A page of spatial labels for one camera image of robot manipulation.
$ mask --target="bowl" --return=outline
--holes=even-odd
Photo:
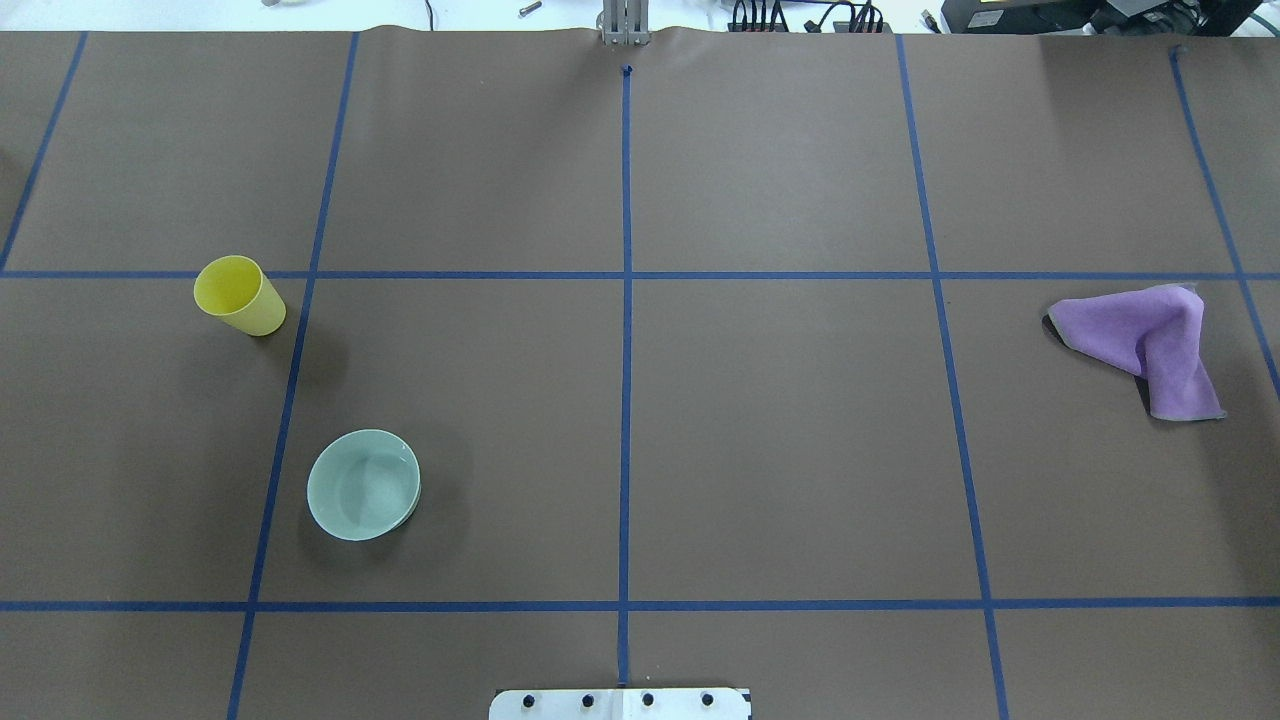
[[[326,533],[365,541],[399,527],[422,495],[417,457],[387,430],[356,430],[329,443],[307,478],[307,506]]]

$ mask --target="yellow cup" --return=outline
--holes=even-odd
[[[262,268],[243,255],[228,255],[205,265],[196,277],[196,305],[251,334],[271,334],[284,324],[284,301]]]

